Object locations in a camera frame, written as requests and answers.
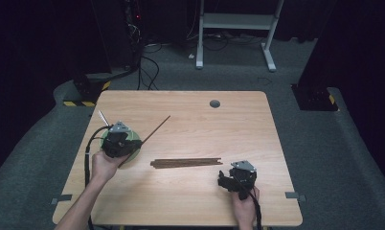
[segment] wooden table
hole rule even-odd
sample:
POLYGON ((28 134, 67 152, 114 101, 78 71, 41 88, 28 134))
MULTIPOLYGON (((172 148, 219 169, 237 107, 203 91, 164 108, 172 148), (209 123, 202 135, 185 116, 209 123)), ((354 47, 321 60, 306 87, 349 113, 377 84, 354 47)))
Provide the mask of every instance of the wooden table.
MULTIPOLYGON (((93 212, 96 224, 235 226, 231 198, 217 185, 231 162, 248 160, 258 169, 263 226, 297 226, 303 221, 266 95, 252 91, 105 91, 101 94, 63 195, 57 223, 84 189, 84 151, 104 123, 122 121, 144 140, 171 116, 139 154, 121 166, 102 190, 93 212), (218 100, 213 108, 210 101, 218 100), (223 165, 154 169, 158 158, 220 157, 223 165)), ((100 149, 98 140, 91 152, 100 149)))

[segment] round hole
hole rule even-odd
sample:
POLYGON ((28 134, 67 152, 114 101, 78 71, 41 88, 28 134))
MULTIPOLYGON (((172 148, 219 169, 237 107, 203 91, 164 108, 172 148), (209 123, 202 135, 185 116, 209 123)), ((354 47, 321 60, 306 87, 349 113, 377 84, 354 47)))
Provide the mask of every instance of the round hole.
POLYGON ((213 108, 218 108, 220 107, 220 102, 218 100, 212 100, 210 101, 210 106, 213 108))

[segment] metal frame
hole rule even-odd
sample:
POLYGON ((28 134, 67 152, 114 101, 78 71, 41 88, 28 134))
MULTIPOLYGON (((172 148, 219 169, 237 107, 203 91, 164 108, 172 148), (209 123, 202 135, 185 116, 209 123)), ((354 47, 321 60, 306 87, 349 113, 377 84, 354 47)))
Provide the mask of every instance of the metal frame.
POLYGON ((196 50, 195 64, 197 69, 202 69, 204 67, 204 28, 229 28, 268 30, 269 33, 267 35, 266 42, 261 44, 261 50, 264 53, 269 71, 275 72, 277 70, 274 60, 271 57, 270 45, 276 31, 277 23, 279 22, 280 12, 282 11, 284 0, 279 0, 276 11, 273 15, 205 13, 204 1, 205 0, 201 0, 199 11, 198 46, 196 50))

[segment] black equipment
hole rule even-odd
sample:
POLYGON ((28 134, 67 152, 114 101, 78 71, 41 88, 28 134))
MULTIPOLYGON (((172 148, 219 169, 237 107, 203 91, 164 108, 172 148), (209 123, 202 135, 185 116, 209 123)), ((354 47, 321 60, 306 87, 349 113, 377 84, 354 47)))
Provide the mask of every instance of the black equipment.
POLYGON ((109 129, 108 134, 103 139, 102 149, 111 158, 133 154, 142 147, 141 140, 126 140, 130 129, 122 122, 117 122, 109 129))
POLYGON ((231 165, 233 168, 229 170, 229 175, 232 178, 226 177, 222 171, 219 171, 218 185, 227 189, 228 192, 238 192, 239 199, 244 200, 255 186, 256 168, 248 161, 238 161, 231 165))

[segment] wooden chopstick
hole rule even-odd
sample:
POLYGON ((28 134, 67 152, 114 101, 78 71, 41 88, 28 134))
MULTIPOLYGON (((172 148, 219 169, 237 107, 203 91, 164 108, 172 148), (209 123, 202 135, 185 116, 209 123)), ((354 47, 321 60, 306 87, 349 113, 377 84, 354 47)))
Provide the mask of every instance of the wooden chopstick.
POLYGON ((222 162, 218 162, 220 159, 221 158, 155 159, 154 161, 150 162, 150 165, 155 169, 222 165, 222 162))

